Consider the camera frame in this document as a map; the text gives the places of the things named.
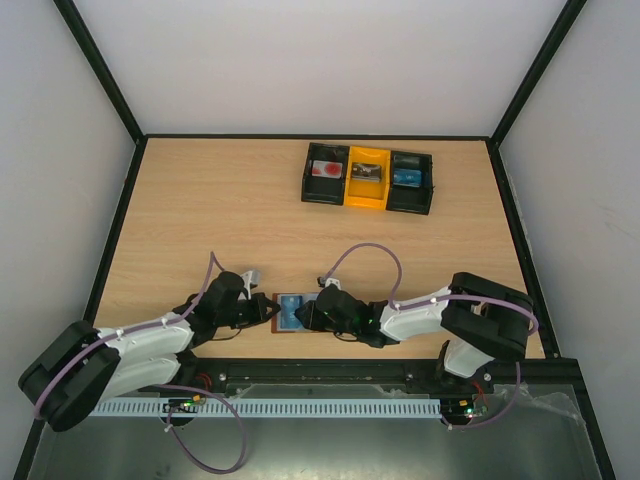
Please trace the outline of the blue VIP card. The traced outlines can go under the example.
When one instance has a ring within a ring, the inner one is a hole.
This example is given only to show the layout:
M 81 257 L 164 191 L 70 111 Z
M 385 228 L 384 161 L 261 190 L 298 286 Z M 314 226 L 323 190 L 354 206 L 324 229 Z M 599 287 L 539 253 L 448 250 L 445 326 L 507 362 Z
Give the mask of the blue VIP card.
M 277 329 L 282 332 L 304 331 L 304 327 L 295 317 L 294 312 L 304 304 L 304 297 L 298 294 L 279 296 L 281 311 L 277 320 Z

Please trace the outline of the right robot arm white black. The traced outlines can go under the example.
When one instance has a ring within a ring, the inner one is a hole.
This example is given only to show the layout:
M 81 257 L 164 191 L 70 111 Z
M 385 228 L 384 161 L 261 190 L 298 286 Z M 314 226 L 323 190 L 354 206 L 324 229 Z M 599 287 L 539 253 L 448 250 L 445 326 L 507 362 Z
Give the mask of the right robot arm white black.
M 330 280 L 294 315 L 307 330 L 345 334 L 373 348 L 446 331 L 453 338 L 443 346 L 436 379 L 450 392 L 493 360 L 522 361 L 539 328 L 528 295 L 468 272 L 430 295 L 396 303 L 365 303 Z

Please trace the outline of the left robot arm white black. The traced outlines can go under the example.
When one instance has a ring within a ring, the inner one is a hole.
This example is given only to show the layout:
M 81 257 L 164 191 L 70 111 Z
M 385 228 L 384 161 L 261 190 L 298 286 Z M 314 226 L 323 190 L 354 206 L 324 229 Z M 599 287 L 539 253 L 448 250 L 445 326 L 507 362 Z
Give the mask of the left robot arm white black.
M 256 271 L 221 272 L 164 315 L 118 328 L 69 325 L 22 373 L 18 387 L 56 432 L 82 422 L 102 402 L 155 385 L 189 385 L 194 349 L 217 330 L 268 322 L 280 307 L 256 292 Z

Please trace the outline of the brown leather card holder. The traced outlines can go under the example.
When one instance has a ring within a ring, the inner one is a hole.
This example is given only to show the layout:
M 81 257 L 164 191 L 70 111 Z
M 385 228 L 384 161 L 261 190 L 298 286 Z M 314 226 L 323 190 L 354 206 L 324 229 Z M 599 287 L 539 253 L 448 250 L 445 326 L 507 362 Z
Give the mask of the brown leather card holder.
M 272 300 L 280 306 L 280 311 L 271 320 L 271 331 L 277 333 L 309 333 L 295 311 L 307 301 L 315 300 L 317 292 L 312 293 L 274 293 Z

